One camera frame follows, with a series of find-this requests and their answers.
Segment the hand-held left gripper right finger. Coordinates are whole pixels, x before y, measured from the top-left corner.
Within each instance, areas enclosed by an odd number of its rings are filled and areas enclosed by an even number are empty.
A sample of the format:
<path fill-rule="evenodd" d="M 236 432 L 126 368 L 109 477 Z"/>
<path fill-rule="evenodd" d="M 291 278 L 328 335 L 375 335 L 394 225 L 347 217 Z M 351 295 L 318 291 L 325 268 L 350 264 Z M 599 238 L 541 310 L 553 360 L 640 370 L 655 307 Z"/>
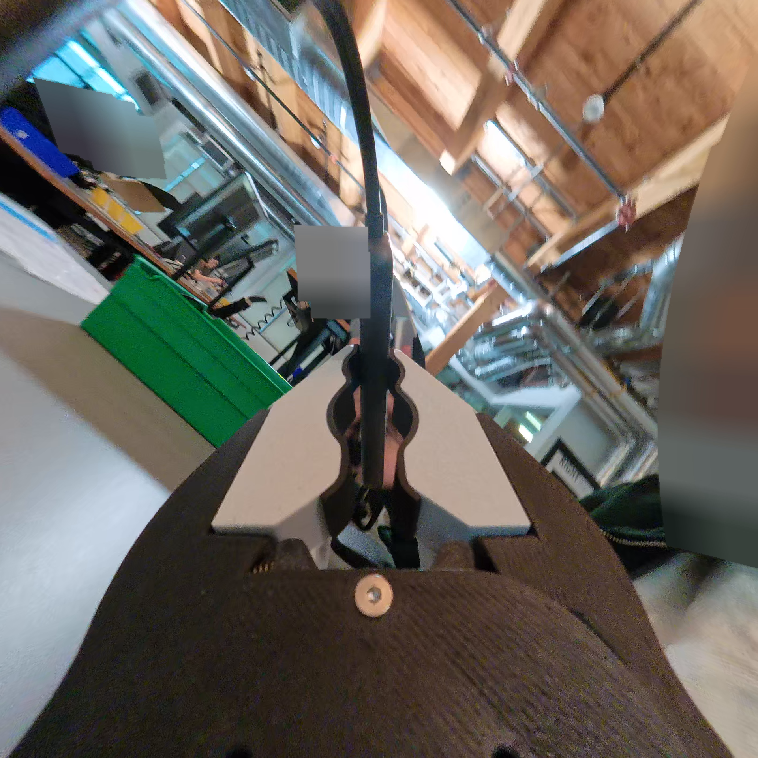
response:
<path fill-rule="evenodd" d="M 522 536 L 530 518 L 475 411 L 399 350 L 400 389 L 418 416 L 404 451 L 409 485 L 421 496 L 420 559 L 444 544 Z"/>

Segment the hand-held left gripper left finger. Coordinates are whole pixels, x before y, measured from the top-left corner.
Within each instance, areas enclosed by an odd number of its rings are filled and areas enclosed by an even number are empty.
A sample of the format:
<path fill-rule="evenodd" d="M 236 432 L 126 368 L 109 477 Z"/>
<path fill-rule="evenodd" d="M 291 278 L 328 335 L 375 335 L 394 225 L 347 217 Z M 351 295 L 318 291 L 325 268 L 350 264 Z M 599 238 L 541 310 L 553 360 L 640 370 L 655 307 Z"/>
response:
<path fill-rule="evenodd" d="M 341 349 L 270 407 L 213 518 L 215 533 L 298 539 L 327 568 L 332 533 L 353 512 L 351 490 L 343 507 L 339 488 L 351 469 L 356 353 Z"/>

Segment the dark grey USB hub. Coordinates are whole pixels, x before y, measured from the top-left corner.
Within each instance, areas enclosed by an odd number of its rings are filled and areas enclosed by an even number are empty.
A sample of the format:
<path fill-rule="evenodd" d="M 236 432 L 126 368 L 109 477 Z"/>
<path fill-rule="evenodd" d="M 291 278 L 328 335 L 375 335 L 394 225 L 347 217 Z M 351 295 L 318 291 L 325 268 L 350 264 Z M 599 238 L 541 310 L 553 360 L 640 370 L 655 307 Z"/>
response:
<path fill-rule="evenodd" d="M 377 165 L 368 89 L 355 33 L 342 2 L 315 1 L 335 44 L 346 81 L 364 170 L 365 226 L 371 275 L 371 314 L 361 319 L 362 480 L 367 488 L 384 487 L 388 362 L 392 315 L 393 265 L 384 228 L 384 202 Z"/>

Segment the green plastic bin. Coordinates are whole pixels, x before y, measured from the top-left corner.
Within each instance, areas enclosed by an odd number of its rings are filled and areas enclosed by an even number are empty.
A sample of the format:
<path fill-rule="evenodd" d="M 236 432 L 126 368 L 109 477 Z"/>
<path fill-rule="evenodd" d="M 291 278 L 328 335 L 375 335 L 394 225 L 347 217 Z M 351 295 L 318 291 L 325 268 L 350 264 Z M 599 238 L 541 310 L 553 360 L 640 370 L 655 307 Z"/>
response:
<path fill-rule="evenodd" d="M 142 259 L 81 329 L 215 447 L 291 390 L 245 340 Z"/>

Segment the grey desk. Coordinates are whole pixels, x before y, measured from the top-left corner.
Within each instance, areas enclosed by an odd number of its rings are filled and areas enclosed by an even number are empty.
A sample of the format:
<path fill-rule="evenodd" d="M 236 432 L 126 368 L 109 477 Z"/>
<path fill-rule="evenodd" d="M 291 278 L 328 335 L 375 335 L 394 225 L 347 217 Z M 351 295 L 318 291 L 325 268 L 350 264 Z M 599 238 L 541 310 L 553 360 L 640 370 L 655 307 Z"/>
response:
<path fill-rule="evenodd" d="M 128 550 L 214 451 L 2 255 L 1 754 L 58 687 Z"/>

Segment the framed marker poster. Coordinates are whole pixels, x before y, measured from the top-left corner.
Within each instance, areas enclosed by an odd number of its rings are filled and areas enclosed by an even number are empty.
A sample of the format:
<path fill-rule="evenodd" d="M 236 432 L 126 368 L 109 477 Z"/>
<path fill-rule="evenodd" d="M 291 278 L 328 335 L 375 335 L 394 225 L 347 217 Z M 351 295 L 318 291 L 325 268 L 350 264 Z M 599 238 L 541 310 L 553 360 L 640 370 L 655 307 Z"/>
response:
<path fill-rule="evenodd" d="M 542 466 L 581 500 L 600 489 L 592 473 L 562 439 L 557 439 L 540 460 Z"/>

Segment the dark green zip jacket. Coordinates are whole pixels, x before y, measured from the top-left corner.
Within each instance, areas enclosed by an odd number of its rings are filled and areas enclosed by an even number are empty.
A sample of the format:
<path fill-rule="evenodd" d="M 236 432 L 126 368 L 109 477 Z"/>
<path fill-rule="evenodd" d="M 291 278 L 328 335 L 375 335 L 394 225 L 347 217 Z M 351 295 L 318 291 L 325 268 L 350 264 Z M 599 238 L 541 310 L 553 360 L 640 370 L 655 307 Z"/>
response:
<path fill-rule="evenodd" d="M 630 575 L 645 573 L 672 554 L 666 543 L 657 473 L 600 488 L 579 503 Z"/>

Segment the computer monitor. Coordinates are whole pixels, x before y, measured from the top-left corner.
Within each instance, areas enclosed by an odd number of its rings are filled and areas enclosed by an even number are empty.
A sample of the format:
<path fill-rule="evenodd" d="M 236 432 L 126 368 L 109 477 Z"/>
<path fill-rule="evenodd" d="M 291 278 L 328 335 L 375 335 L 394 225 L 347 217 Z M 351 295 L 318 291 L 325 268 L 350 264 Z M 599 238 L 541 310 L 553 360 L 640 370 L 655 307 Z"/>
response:
<path fill-rule="evenodd" d="M 169 238 L 180 238 L 194 250 L 219 250 L 267 218 L 255 181 L 245 171 L 204 198 L 186 201 L 158 222 Z"/>

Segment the cream ribbed sweater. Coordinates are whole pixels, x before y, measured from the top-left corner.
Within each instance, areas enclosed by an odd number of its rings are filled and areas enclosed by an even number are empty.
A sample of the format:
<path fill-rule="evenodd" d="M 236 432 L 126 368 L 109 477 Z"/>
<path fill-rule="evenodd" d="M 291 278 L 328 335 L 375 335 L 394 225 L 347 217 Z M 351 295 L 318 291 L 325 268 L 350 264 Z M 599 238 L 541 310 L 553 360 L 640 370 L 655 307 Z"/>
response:
<path fill-rule="evenodd" d="M 668 661 L 737 757 L 757 756 L 757 569 L 678 553 L 634 579 Z"/>

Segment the yellow plastic bin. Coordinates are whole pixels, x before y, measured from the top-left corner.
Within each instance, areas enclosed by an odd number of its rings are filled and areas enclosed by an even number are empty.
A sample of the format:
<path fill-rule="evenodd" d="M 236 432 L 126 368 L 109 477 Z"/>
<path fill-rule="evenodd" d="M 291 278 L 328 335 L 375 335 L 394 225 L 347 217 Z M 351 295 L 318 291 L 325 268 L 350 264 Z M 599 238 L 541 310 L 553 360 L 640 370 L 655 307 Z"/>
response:
<path fill-rule="evenodd" d="M 90 190 L 89 196 L 95 206 L 129 234 L 137 235 L 143 230 L 144 227 L 137 218 L 102 188 Z"/>

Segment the wooden workbench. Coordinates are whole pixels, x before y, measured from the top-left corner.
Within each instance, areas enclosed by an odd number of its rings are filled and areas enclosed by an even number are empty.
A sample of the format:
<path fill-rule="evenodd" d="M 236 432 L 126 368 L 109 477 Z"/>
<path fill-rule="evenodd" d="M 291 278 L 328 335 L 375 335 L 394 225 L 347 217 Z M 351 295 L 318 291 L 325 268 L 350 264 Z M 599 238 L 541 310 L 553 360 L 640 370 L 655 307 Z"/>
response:
<path fill-rule="evenodd" d="M 8 132 L 5 128 L 1 128 L 1 138 L 2 143 L 11 149 L 14 155 L 24 162 L 25 166 L 34 171 L 47 184 L 53 186 L 59 193 L 63 194 L 70 203 L 76 205 L 81 212 L 96 222 L 99 227 L 108 230 L 110 244 L 125 247 L 133 255 L 150 261 L 169 277 L 178 274 L 178 270 L 173 270 L 171 266 L 168 266 L 166 261 L 158 256 L 151 246 L 139 239 L 137 234 L 129 232 L 116 218 L 113 218 L 106 210 L 94 203 L 92 201 L 92 193 L 81 190 L 69 179 L 64 179 L 51 171 L 43 161 L 39 160 L 13 133 Z"/>

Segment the blue-striped clear plastic bag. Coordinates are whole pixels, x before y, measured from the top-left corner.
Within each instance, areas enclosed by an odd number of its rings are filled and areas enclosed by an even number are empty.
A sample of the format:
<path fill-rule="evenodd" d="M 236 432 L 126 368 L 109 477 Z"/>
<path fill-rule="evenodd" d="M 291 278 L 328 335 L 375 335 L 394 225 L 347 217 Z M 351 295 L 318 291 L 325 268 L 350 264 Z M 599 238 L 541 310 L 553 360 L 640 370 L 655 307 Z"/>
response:
<path fill-rule="evenodd" d="M 6 195 L 1 195 L 1 250 L 34 278 L 94 306 L 111 290 L 79 251 Z"/>

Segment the blue plastic bin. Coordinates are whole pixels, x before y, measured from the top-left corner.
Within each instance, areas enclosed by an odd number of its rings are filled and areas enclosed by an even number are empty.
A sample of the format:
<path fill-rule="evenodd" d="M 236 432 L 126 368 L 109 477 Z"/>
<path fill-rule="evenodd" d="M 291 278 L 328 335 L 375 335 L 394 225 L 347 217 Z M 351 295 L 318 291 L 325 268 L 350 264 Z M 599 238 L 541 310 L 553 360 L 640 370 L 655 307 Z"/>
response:
<path fill-rule="evenodd" d="M 31 155 L 43 163 L 51 172 L 71 178 L 80 169 L 69 157 L 60 152 L 56 145 L 45 137 L 21 112 L 11 107 L 1 109 L 1 126 L 5 132 L 19 142 Z"/>

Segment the silver ventilation duct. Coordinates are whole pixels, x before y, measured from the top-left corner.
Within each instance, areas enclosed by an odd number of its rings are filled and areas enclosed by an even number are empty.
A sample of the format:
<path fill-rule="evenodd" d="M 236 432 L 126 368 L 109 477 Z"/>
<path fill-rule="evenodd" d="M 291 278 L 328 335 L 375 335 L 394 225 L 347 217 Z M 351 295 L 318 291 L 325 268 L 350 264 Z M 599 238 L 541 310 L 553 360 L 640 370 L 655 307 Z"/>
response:
<path fill-rule="evenodd" d="M 101 19 L 296 221 L 358 224 L 348 206 L 152 5 L 121 2 Z"/>

